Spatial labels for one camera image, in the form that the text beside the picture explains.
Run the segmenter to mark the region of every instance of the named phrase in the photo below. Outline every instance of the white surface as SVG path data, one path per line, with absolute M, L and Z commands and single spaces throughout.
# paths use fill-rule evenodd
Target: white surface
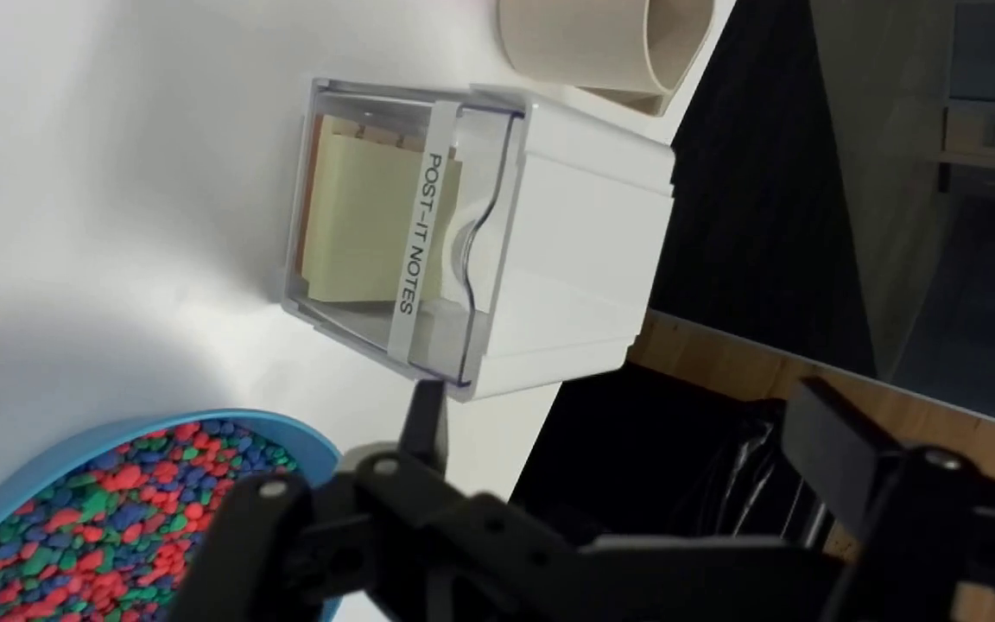
M 509 498 L 547 423 L 544 404 L 552 404 L 555 393 L 560 384 L 471 404 L 450 400 L 450 481 L 463 495 Z
M 693 69 L 660 122 L 544 90 L 671 138 Z M 311 77 L 525 84 L 495 0 L 0 0 L 0 481 L 152 410 L 272 408 L 339 447 L 398 433 L 409 381 L 276 306 Z

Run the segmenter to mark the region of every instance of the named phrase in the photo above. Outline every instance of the colorful beads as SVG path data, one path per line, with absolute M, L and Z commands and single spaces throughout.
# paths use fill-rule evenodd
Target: colorful beads
M 0 522 L 0 622 L 152 622 L 235 481 L 295 472 L 240 423 L 177 424 L 64 472 Z

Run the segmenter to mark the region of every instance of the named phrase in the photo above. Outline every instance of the black metal frame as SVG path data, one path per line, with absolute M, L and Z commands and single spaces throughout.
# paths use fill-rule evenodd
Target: black metal frame
M 934 622 L 949 617 L 958 579 L 995 589 L 995 481 L 945 449 L 898 449 L 820 381 L 790 404 L 784 452 L 860 534 L 852 566 L 774 540 L 571 545 L 531 516 L 443 481 L 440 449 L 426 441 L 440 408 L 420 384 L 412 423 L 428 424 L 409 424 L 420 430 L 404 437 L 412 452 L 372 452 L 318 490 L 301 476 L 240 483 L 174 622 L 318 617 L 354 590 L 402 622 Z

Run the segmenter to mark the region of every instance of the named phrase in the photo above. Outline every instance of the blue bowl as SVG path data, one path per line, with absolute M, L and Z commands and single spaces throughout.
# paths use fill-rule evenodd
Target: blue bowl
M 149 433 L 177 430 L 187 423 L 240 423 L 248 433 L 276 441 L 287 449 L 311 486 L 320 486 L 339 462 L 339 449 L 311 424 L 295 423 L 272 410 L 248 410 L 248 408 L 218 408 L 218 410 L 190 410 L 190 415 L 154 415 L 154 419 L 130 419 L 101 430 L 87 430 L 49 452 L 24 462 L 10 481 L 0 483 L 0 522 L 7 522 L 24 501 L 38 498 L 49 483 L 62 481 L 76 465 L 130 441 Z

